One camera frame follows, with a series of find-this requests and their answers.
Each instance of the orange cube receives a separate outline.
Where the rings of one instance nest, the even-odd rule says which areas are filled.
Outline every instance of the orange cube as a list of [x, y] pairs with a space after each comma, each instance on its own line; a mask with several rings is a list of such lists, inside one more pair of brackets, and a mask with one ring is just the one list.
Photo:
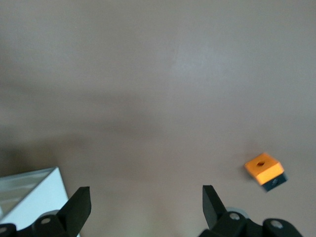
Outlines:
[[262, 153], [247, 162], [245, 168], [266, 191], [270, 191], [287, 180], [281, 163], [267, 153]]

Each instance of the screw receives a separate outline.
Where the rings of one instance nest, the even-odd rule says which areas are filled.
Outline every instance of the screw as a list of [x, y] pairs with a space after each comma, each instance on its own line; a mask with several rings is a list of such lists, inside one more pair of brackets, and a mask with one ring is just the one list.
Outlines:
[[42, 221], [40, 222], [42, 225], [47, 224], [48, 222], [50, 222], [50, 218], [45, 218], [42, 219]]
[[7, 227], [2, 227], [0, 228], [0, 234], [4, 233], [7, 231]]
[[229, 217], [235, 221], [240, 220], [240, 217], [236, 213], [231, 213]]
[[278, 229], [283, 228], [283, 225], [281, 224], [280, 221], [273, 220], [273, 221], [271, 221], [271, 225], [273, 225], [273, 227], [278, 228]]

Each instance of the black bracket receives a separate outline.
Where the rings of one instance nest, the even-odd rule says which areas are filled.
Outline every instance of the black bracket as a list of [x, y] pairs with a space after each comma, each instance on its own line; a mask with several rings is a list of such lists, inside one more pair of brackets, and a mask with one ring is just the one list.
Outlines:
[[0, 237], [76, 237], [90, 213], [89, 187], [81, 187], [56, 215], [42, 216], [19, 231], [14, 224], [1, 224]]
[[260, 226], [237, 212], [228, 212], [213, 186], [203, 186], [203, 212], [209, 230], [199, 237], [303, 237], [289, 222], [266, 219]]

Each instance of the orange block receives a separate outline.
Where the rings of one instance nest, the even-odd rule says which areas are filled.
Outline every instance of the orange block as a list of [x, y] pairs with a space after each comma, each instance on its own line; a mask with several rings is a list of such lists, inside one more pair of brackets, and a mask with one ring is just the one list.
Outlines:
[[247, 162], [245, 168], [260, 185], [263, 185], [283, 174], [281, 163], [267, 153], [262, 153], [255, 159]]

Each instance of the black base of block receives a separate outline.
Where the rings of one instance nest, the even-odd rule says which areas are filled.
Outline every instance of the black base of block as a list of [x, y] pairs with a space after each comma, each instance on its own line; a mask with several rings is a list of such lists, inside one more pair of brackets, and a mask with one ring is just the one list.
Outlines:
[[279, 186], [280, 184], [283, 184], [285, 181], [287, 181], [287, 177], [283, 173], [261, 186], [268, 192], [271, 189], [274, 189], [275, 187]]

